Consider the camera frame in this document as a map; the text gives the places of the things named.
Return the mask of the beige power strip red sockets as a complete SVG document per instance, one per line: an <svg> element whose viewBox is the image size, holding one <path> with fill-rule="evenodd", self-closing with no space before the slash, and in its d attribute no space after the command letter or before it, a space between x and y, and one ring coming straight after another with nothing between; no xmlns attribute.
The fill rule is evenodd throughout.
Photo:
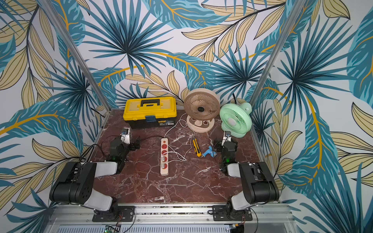
<svg viewBox="0 0 373 233"><path fill-rule="evenodd" d="M167 138L161 139L160 147L160 175L168 176L169 174L169 140Z"/></svg>

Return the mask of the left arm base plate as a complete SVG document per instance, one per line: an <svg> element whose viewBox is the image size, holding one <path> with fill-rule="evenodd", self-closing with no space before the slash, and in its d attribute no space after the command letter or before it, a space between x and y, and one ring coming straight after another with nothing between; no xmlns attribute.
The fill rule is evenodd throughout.
<svg viewBox="0 0 373 233"><path fill-rule="evenodd" d="M94 211L92 222L132 222L135 206L117 206L108 211Z"/></svg>

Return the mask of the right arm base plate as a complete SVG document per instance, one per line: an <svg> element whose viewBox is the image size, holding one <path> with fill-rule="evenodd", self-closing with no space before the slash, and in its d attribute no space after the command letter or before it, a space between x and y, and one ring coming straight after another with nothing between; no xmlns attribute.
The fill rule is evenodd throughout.
<svg viewBox="0 0 373 233"><path fill-rule="evenodd" d="M248 210L235 210L227 205L214 205L208 214L213 216L214 221L252 221L253 217Z"/></svg>

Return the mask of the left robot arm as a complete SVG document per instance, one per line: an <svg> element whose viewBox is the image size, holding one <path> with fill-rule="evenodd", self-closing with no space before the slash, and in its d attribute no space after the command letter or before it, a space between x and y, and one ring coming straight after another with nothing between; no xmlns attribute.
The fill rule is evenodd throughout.
<svg viewBox="0 0 373 233"><path fill-rule="evenodd" d="M116 138L110 144L109 158L103 162L68 162L51 188L49 198L61 204L77 204L98 214L117 216L117 199L94 189L95 178L120 174L131 151L140 140L130 144Z"/></svg>

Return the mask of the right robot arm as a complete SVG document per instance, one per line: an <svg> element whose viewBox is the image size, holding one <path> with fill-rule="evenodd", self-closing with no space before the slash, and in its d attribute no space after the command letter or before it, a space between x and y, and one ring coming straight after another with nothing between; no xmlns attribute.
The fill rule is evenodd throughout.
<svg viewBox="0 0 373 233"><path fill-rule="evenodd" d="M233 220L248 215L249 209L256 204L279 200L279 189L266 163L238 163L235 160L238 143L234 140L214 141L212 149L221 153L221 172L239 178L242 186L242 191L230 197L225 206L214 210L213 215Z"/></svg>

